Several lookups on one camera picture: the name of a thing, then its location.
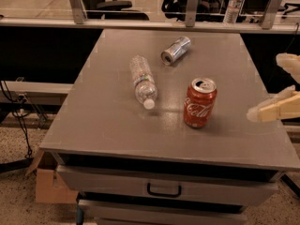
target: can lid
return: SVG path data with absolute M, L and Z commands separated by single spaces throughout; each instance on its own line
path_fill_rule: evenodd
M 167 66 L 169 66 L 173 63 L 173 58 L 168 52 L 161 53 L 161 60 Z
M 156 103 L 153 99 L 149 98 L 147 99 L 144 103 L 143 103 L 143 106 L 145 109 L 147 110 L 151 110 L 155 107 Z
M 209 78 L 197 78 L 191 83 L 192 87 L 201 93 L 208 94 L 217 89 L 216 83 Z

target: coca-cola can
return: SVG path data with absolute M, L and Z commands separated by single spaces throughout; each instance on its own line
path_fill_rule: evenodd
M 194 79 L 187 88 L 184 121 L 193 128 L 202 128 L 208 121 L 217 96 L 217 85 L 209 78 Z
M 179 57 L 187 52 L 190 47 L 190 39 L 188 37 L 180 37 L 167 50 L 162 52 L 162 62 L 169 66 L 173 64 Z

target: bottle cap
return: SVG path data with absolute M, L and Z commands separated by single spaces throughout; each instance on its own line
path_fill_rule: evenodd
M 144 103 L 143 106 L 145 109 L 150 110 L 153 109 L 154 106 L 156 105 L 155 101 L 153 99 L 147 99 Z

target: bottle label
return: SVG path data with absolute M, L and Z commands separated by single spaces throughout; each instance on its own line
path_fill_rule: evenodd
M 137 79 L 134 80 L 134 86 L 139 84 L 141 81 L 149 81 L 151 83 L 154 83 L 154 79 L 149 74 L 141 74 Z
M 240 8 L 242 6 L 243 0 L 230 0 L 228 3 L 228 8 Z

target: water bottle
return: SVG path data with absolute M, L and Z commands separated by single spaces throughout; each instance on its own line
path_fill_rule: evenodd
M 224 22 L 225 23 L 235 23 L 238 17 L 238 13 L 242 6 L 243 0 L 229 0 Z
M 145 109 L 153 109 L 158 90 L 147 59 L 139 55 L 134 56 L 130 61 L 130 70 L 136 99 L 143 104 Z

